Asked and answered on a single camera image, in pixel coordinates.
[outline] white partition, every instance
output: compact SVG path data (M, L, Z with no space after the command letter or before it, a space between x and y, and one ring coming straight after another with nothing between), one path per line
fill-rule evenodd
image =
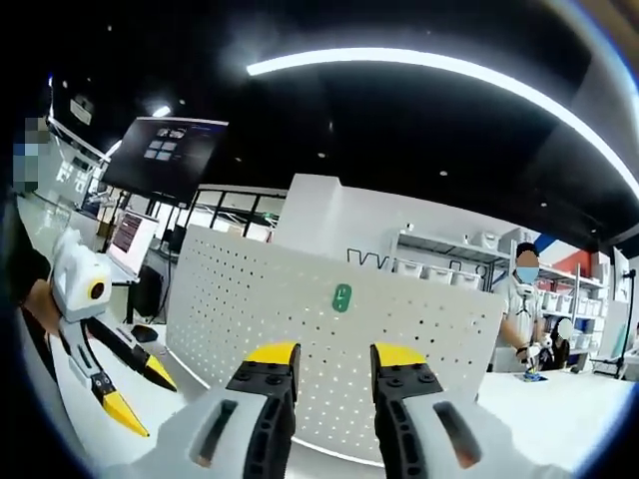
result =
M346 312L332 299L352 288ZM171 292L167 344L210 384L226 384L256 347L302 344L296 439L380 462L369 346L421 351L442 386L474 397L503 300L190 226Z

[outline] black ceiling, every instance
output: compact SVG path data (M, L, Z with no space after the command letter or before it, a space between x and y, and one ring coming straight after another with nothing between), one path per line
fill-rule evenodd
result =
M65 47L54 107L103 152L135 117L167 103L174 116L230 122L206 183L287 188L294 173L334 175L588 248L639 222L634 198L598 152L487 83L379 63L246 73L308 50L406 48L481 64L569 105L590 53L539 2L131 2L94 17L57 32ZM77 94L95 105L90 127L68 112ZM560 153L539 156L558 128L566 130Z

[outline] curved led light strip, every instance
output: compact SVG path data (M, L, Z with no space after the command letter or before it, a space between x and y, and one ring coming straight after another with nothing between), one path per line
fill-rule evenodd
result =
M525 98L531 103L544 109L563 123L571 127L581 135L588 143L596 148L601 155L621 175L621 178L632 190L639 200L639 184L624 165L621 159L612 149L597 135L588 125L579 120L573 113L559 105L551 98L538 92L534 88L525 85L514 78L481 67L474 63L456 58L435 55L433 53L415 52L412 50L399 50L393 48L338 48L333 50L317 50L314 52L297 53L286 57L267 60L247 67L251 76L283 70L286 68L300 67L303 65L315 65L332 62L392 62L406 65L419 65L422 67L438 68L448 72L458 73L467 77L476 78L496 87L503 88L515 95Z

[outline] face mask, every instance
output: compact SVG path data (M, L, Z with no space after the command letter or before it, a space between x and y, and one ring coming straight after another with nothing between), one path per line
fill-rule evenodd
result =
M518 266L516 271L521 282L525 282L526 284L533 284L539 274L538 267Z

